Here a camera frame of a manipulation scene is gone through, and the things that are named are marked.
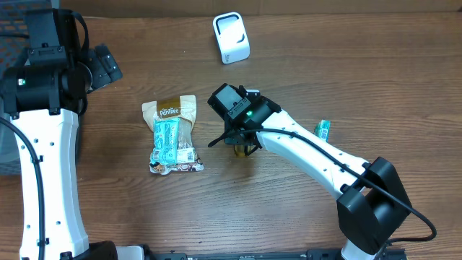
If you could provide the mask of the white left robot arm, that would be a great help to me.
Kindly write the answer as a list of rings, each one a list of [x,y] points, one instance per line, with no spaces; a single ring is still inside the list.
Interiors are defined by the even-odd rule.
[[[116,259],[111,241],[90,243],[80,213],[76,145],[87,96],[122,72],[105,45],[91,48],[77,30],[81,14],[38,9],[25,15],[27,63],[1,81],[5,117],[17,140],[24,230],[21,259]]]

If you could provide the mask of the brown white snack bag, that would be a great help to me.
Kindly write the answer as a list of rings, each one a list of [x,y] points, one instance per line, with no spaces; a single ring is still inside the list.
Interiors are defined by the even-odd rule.
[[[192,130],[196,122],[196,97],[194,95],[181,95],[168,100],[151,101],[141,105],[143,118],[153,132],[154,122],[173,118],[180,119],[177,163],[174,165],[161,165],[158,162],[151,164],[149,156],[149,169],[152,173],[167,175],[175,172],[202,171],[204,165],[198,156],[192,142]]]

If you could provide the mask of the teal snack packet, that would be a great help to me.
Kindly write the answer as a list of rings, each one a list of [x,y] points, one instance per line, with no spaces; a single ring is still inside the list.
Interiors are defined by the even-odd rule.
[[[151,164],[174,165],[177,163],[180,119],[154,122],[154,149]]]

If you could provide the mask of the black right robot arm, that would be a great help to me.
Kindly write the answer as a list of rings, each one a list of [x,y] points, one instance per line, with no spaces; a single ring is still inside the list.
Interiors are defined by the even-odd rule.
[[[223,84],[207,103],[224,120],[228,144],[263,148],[296,165],[336,200],[347,242],[342,259],[376,259],[409,216],[409,197],[395,167],[368,162],[323,141],[257,90]]]

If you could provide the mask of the small teal white carton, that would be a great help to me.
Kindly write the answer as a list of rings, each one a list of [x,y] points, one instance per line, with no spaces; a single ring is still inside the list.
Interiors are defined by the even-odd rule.
[[[314,130],[314,135],[316,135],[321,140],[327,142],[329,131],[330,131],[331,122],[327,120],[321,120]]]

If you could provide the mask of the yellow liquid glass bottle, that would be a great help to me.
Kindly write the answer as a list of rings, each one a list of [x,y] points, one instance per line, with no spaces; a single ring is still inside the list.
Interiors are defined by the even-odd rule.
[[[234,153],[237,157],[247,157],[249,156],[253,146],[245,146],[242,144],[236,144],[234,146]]]

